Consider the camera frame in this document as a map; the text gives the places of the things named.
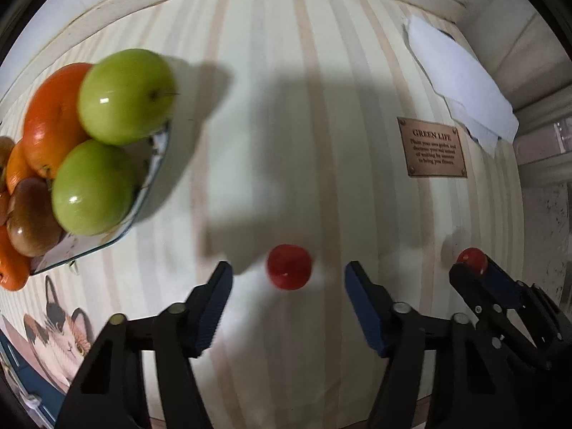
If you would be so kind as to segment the orange on cat mat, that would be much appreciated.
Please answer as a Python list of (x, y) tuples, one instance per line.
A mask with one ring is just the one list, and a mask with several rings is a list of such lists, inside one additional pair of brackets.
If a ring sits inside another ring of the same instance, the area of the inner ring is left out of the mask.
[(19, 291), (28, 281), (31, 271), (29, 258), (15, 250), (5, 226), (0, 228), (0, 285), (7, 291)]

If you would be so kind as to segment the blue cabinet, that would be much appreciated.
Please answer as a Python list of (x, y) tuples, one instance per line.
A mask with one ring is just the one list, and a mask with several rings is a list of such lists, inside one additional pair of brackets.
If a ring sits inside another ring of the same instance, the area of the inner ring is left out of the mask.
[(65, 395), (39, 373), (1, 333), (4, 378), (25, 413), (40, 428), (53, 428)]

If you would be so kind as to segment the dark brownish orange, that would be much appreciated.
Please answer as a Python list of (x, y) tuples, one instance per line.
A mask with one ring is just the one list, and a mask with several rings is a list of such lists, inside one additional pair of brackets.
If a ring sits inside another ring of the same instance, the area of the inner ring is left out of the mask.
[(7, 187), (7, 165), (10, 155), (15, 147), (12, 138), (2, 135), (0, 137), (0, 225), (7, 220), (10, 193)]

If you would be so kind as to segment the striped cat table mat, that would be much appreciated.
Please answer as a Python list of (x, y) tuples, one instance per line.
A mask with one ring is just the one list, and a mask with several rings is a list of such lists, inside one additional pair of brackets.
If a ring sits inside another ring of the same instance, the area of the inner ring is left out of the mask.
[[(398, 300), (447, 318), (463, 309), (448, 271), (475, 246), (523, 271), (523, 201), (513, 148), (492, 157), (463, 135), (467, 177), (408, 175), (399, 117), (451, 124), (405, 41), (419, 16), (394, 0), (159, 0), (76, 42), (61, 35), (1, 103), (19, 137), (36, 89), (57, 69), (129, 48), (166, 56), (178, 95), (163, 166), (120, 241), (1, 294), (1, 326), (24, 346), (45, 317), (45, 283), (99, 332), (121, 312), (160, 313), (235, 271), (214, 342), (192, 365), (218, 428), (342, 428), (368, 415), (385, 364), (343, 286), (359, 261)], [(285, 291), (267, 276), (277, 245), (305, 248), (312, 272)]]

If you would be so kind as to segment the red yellow apple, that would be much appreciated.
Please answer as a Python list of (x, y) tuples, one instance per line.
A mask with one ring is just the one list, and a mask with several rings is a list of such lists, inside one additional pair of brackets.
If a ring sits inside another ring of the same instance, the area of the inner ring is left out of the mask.
[(44, 180), (27, 177), (16, 185), (8, 209), (7, 231), (15, 250), (28, 258), (41, 257), (59, 243), (63, 229), (53, 215)]

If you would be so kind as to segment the red cherry tomato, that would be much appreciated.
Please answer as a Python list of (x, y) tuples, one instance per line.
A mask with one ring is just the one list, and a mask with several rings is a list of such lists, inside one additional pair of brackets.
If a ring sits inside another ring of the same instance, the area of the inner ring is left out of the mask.
[(312, 258), (301, 246), (281, 244), (268, 253), (266, 267), (267, 276), (274, 287), (296, 291), (304, 287), (310, 279)]
[(459, 253), (456, 263), (464, 265), (475, 275), (483, 275), (488, 268), (488, 261), (489, 259), (483, 251), (470, 247)]

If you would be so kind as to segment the floral oval plate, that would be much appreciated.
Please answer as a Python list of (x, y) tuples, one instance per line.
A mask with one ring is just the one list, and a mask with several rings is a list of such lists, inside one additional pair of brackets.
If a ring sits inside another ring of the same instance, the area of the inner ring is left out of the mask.
[(138, 219), (143, 205), (166, 157), (172, 132), (170, 120), (162, 129), (148, 138), (124, 146), (139, 173), (139, 187), (130, 211), (110, 231), (99, 235), (72, 235), (63, 239), (42, 257), (31, 261), (31, 276), (39, 275), (62, 265), (72, 265), (79, 258), (103, 250), (123, 238)]

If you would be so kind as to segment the green apple near plate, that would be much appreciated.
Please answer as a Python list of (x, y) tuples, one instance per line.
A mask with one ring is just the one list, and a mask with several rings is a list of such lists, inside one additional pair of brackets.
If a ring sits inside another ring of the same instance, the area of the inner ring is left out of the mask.
[(126, 217), (138, 187), (138, 172), (126, 150), (89, 139), (68, 154), (53, 180), (53, 213), (73, 235), (99, 235)]

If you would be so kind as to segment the red cherry tomato right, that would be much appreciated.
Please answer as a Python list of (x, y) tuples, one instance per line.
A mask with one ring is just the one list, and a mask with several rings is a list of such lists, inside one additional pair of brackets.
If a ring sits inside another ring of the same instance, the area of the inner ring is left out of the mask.
[(483, 251), (470, 247), (459, 253), (456, 263), (464, 265), (475, 275), (483, 275), (488, 268), (488, 261), (489, 259)]

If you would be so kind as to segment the red cherry tomato left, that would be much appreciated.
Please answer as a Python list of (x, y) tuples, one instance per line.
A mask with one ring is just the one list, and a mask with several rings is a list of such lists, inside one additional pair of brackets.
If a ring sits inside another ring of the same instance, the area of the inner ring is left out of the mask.
[(301, 246), (281, 244), (268, 253), (266, 267), (267, 276), (274, 287), (296, 291), (304, 287), (310, 279), (312, 258)]

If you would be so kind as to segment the large red-orange orange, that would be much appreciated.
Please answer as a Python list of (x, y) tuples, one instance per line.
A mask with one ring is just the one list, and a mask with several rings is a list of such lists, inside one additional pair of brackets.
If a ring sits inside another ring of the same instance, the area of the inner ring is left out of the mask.
[(78, 114), (79, 89), (92, 68), (73, 63), (54, 72), (28, 105), (21, 140), (27, 164), (42, 178), (55, 179), (67, 155), (89, 139)]

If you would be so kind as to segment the brown label patch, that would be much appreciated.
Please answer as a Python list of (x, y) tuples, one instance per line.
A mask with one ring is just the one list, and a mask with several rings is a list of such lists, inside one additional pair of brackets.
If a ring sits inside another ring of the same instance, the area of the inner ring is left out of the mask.
[(406, 117), (398, 123), (409, 176), (467, 177), (457, 127)]

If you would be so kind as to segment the green apple far right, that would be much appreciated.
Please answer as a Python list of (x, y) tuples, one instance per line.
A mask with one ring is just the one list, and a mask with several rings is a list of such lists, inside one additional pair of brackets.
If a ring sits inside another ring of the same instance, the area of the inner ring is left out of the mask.
[(163, 56), (124, 49), (86, 74), (79, 89), (79, 121), (91, 138), (127, 145), (164, 127), (176, 95), (176, 79)]

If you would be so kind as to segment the small orange on plate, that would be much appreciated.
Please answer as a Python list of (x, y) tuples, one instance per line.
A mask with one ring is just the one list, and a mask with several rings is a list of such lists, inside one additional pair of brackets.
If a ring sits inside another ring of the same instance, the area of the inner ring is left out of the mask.
[(28, 165), (23, 153), (22, 140), (20, 140), (13, 148), (6, 166), (6, 185), (9, 193), (12, 195), (15, 187), (23, 179), (35, 176), (37, 173)]

